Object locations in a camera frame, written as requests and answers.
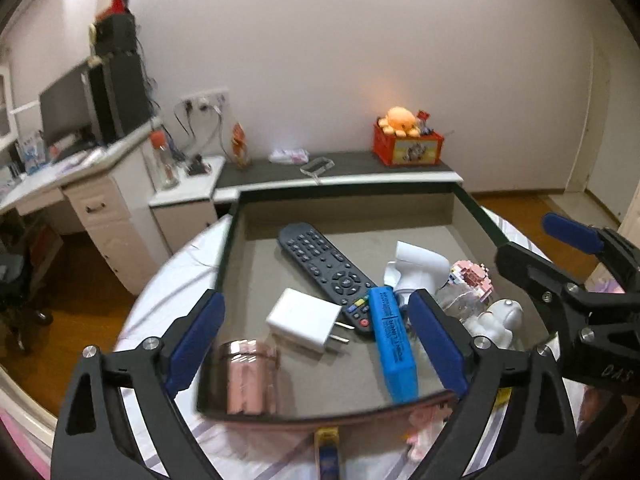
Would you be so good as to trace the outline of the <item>white astronaut figurine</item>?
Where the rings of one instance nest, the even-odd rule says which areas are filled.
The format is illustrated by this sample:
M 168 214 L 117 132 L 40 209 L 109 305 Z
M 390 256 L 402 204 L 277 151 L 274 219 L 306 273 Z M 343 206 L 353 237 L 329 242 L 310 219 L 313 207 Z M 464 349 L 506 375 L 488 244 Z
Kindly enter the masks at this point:
M 523 308 L 518 301 L 500 299 L 480 314 L 472 315 L 463 326 L 473 337 L 484 336 L 500 349 L 513 349 L 523 318 Z

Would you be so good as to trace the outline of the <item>pink block toy pig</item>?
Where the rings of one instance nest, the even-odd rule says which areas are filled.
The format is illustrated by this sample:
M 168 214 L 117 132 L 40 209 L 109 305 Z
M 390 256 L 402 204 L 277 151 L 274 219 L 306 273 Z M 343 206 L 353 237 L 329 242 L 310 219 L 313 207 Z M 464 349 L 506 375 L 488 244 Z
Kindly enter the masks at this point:
M 453 263 L 449 281 L 451 284 L 468 286 L 481 302 L 486 302 L 494 291 L 494 284 L 486 266 L 470 260 L 458 260 Z

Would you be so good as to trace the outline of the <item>pink white block kitty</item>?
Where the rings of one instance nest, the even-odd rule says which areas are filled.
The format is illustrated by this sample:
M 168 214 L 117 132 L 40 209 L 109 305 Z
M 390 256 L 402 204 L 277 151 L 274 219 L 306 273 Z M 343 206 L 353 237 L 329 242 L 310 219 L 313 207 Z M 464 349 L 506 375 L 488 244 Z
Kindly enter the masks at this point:
M 451 414 L 448 404 L 418 408 L 410 414 L 410 429 L 406 437 L 409 460 L 420 463 L 427 456 Z

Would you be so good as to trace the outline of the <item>white plug-in night light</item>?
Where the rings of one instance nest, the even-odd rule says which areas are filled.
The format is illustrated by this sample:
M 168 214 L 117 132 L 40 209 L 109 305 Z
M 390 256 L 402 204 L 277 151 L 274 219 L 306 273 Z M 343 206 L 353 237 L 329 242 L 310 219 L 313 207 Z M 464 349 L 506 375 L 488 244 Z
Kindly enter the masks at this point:
M 449 272 L 449 260 L 438 252 L 398 242 L 395 259 L 386 264 L 383 282 L 393 289 L 398 306 L 403 309 L 418 289 L 434 296 L 448 282 Z

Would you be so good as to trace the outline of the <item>rose gold metal cup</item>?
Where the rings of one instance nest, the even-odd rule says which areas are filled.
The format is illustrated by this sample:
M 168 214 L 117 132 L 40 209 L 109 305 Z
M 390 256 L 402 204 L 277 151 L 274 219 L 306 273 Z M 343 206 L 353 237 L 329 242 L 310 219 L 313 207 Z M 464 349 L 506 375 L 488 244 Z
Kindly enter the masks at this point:
M 219 347 L 218 364 L 228 414 L 277 414 L 280 368 L 277 348 L 257 339 L 228 341 Z

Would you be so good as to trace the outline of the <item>blue highlighter marker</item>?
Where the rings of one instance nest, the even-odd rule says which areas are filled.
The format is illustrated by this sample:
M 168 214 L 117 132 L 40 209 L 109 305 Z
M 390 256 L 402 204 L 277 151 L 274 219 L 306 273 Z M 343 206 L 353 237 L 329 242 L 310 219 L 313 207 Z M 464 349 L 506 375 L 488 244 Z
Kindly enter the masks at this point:
M 419 395 L 416 360 L 395 295 L 389 287 L 373 287 L 368 303 L 387 391 L 396 404 L 413 402 Z

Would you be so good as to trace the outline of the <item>black remote control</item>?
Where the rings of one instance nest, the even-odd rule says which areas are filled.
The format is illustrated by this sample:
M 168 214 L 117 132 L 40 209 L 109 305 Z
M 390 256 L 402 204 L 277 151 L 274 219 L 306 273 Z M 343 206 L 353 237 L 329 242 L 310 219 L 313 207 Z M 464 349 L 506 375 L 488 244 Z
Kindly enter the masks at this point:
M 375 282 L 309 223 L 287 224 L 279 231 L 278 243 L 326 299 L 342 308 L 345 323 L 362 338 L 373 339 L 368 293 Z

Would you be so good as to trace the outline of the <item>white USB charger plug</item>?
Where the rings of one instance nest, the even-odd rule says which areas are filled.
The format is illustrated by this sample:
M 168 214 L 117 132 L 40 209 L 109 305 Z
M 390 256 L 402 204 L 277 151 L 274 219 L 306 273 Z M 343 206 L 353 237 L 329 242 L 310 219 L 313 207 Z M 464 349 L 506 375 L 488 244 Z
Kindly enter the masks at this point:
M 352 332 L 352 324 L 341 322 L 342 308 L 338 304 L 287 288 L 266 318 L 273 335 L 291 341 L 317 353 L 326 351 L 331 340 L 349 344 L 349 339 L 332 333 L 335 327 Z

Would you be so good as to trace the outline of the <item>yellow highlighter marker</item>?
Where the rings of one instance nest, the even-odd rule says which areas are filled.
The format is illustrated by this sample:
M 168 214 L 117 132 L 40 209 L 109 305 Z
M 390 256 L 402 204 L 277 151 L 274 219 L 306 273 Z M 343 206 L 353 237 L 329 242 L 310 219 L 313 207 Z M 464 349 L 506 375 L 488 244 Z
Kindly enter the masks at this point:
M 495 397 L 494 407 L 492 409 L 497 411 L 498 408 L 506 405 L 510 400 L 511 393 L 511 388 L 499 388 Z

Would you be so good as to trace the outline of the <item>striped white round tablecloth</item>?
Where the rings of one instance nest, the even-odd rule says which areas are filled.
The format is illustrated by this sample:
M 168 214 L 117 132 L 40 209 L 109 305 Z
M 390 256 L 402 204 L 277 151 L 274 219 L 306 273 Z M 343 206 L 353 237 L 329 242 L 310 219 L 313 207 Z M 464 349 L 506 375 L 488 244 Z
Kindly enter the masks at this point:
M 125 322 L 115 346 L 131 350 L 147 336 L 160 336 L 176 318 L 186 315 L 221 269 L 222 246 L 229 236 L 226 214 L 189 240 L 145 286 Z M 196 443 L 226 479 L 310 479 L 311 435 L 308 430 L 232 429 L 196 409 L 198 380 L 176 396 L 177 408 Z M 347 473 L 351 479 L 405 479 L 415 463 L 405 452 L 389 450 L 364 455 L 369 445 L 349 445 Z

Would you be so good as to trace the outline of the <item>black office chair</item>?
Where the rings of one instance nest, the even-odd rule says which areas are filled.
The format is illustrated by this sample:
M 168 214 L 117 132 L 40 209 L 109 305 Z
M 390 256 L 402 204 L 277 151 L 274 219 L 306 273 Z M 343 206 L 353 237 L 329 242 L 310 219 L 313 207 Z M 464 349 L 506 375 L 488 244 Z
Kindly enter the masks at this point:
M 23 354 L 30 353 L 30 326 L 49 326 L 53 322 L 51 313 L 34 303 L 39 286 L 34 284 L 28 234 L 29 226 L 15 211 L 1 215 L 1 323 Z

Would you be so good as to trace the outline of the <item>red toy storage crate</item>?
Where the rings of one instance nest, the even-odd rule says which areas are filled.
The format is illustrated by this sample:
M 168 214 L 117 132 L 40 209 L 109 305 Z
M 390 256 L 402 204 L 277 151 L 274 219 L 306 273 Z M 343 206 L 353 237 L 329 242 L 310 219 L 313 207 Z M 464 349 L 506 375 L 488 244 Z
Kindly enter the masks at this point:
M 440 163 L 444 137 L 439 133 L 428 136 L 391 136 L 373 125 L 372 152 L 385 166 L 435 166 Z

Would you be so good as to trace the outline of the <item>orange octopus plush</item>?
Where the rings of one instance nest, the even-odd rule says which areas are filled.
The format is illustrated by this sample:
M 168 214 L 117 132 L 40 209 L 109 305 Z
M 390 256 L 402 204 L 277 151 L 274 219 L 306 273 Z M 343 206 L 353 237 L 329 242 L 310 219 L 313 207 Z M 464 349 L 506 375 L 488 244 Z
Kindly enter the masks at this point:
M 405 107 L 394 106 L 384 117 L 378 118 L 378 126 L 388 136 L 420 136 L 418 118 Z

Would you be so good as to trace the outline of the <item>white side cabinet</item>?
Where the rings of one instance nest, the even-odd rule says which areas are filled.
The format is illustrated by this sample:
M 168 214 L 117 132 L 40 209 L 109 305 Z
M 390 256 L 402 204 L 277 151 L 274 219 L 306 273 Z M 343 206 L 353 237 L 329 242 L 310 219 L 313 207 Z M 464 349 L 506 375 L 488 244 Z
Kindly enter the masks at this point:
M 190 177 L 179 168 L 180 181 L 169 190 L 158 191 L 149 200 L 152 215 L 172 254 L 218 220 L 214 192 L 224 169 L 222 156 L 205 157 L 207 174 Z

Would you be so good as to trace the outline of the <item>white desk with drawers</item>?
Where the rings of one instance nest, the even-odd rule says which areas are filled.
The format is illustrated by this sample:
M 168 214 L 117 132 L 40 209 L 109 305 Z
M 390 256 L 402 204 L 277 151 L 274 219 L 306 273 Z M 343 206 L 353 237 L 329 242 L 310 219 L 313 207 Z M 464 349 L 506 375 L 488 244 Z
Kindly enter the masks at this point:
M 1 201 L 1 211 L 24 217 L 70 204 L 122 286 L 140 295 L 170 256 L 149 206 L 155 195 L 150 134 L 161 125 L 154 117 L 76 166 L 66 159 L 24 177 Z

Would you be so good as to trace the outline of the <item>black low TV bench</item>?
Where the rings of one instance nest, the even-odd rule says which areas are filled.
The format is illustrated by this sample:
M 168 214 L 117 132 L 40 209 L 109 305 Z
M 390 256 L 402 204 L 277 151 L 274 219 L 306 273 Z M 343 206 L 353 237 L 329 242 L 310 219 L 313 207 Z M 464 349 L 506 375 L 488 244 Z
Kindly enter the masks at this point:
M 225 164 L 217 180 L 215 204 L 236 202 L 243 192 L 278 188 L 313 188 L 317 185 L 382 183 L 462 183 L 463 178 L 446 164 L 417 167 L 387 167 L 371 152 L 325 154 L 334 166 L 318 178 L 307 176 L 299 166 L 278 165 L 258 159 L 244 170 Z

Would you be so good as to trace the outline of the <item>bottle with orange cap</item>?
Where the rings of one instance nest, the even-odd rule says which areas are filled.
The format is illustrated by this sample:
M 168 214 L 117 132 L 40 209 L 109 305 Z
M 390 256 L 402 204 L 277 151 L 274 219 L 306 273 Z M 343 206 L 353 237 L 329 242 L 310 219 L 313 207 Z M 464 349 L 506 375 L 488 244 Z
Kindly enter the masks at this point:
M 179 184 L 179 179 L 165 133 L 154 130 L 150 134 L 150 141 L 154 151 L 157 177 L 160 179 L 160 188 L 162 190 L 175 188 Z

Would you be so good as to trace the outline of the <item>white smartphone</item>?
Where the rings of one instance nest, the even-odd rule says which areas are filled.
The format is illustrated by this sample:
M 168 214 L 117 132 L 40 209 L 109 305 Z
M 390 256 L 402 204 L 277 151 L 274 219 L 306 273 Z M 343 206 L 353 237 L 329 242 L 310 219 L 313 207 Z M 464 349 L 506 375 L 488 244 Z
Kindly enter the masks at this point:
M 335 162 L 327 157 L 316 157 L 311 159 L 303 166 L 299 167 L 299 171 L 307 177 L 318 178 L 325 172 L 335 166 Z

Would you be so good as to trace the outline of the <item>pink tissue pack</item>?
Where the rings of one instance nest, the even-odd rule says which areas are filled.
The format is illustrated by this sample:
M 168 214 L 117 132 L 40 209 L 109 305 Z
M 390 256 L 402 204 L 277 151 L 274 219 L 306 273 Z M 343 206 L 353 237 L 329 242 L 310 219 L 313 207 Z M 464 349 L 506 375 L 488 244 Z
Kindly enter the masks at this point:
M 303 148 L 296 148 L 295 150 L 277 148 L 269 154 L 268 160 L 272 164 L 278 165 L 305 165 L 309 162 L 309 153 Z

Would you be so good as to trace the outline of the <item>orange snack bag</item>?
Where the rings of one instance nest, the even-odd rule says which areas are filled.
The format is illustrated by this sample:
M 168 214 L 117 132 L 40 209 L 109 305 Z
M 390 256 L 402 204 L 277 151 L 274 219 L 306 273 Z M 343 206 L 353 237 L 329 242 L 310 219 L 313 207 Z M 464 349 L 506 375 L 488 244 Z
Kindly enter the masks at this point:
M 236 166 L 245 168 L 250 164 L 246 134 L 242 126 L 236 122 L 231 130 L 232 157 Z

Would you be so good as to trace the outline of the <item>black computer monitor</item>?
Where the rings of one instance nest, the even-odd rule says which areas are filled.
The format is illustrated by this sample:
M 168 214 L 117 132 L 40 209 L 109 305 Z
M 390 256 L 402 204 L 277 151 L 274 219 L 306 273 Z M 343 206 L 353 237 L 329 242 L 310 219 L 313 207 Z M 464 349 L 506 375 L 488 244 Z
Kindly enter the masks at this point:
M 92 138 L 91 116 L 82 80 L 86 62 L 75 66 L 39 95 L 43 140 L 47 148 L 74 134 L 81 140 Z

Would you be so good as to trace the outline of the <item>black computer tower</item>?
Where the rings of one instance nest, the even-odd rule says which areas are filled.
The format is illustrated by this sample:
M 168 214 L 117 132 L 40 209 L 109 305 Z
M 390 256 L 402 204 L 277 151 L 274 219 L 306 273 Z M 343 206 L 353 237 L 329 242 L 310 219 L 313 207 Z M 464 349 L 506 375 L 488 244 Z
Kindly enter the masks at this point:
M 91 128 L 99 144 L 110 145 L 148 122 L 152 107 L 137 53 L 102 58 L 82 74 Z

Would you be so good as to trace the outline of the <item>black speaker box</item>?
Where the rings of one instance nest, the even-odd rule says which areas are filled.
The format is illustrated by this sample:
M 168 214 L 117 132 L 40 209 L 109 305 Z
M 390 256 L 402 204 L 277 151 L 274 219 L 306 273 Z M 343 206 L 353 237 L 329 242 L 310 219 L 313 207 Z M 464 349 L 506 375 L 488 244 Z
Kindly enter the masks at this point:
M 97 56 L 134 52 L 136 19 L 130 13 L 111 14 L 94 24 L 93 50 Z

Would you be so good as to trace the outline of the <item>wall power outlet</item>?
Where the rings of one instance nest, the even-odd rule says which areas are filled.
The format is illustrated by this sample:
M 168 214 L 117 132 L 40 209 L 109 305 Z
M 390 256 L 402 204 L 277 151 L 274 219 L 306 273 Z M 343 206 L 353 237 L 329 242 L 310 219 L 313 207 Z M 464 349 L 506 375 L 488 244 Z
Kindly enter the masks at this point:
M 198 110 L 208 110 L 214 107 L 222 110 L 229 103 L 229 96 L 230 93 L 227 87 L 219 87 L 192 92 L 191 94 L 182 96 L 180 101 L 183 103 L 190 102 L 193 107 Z

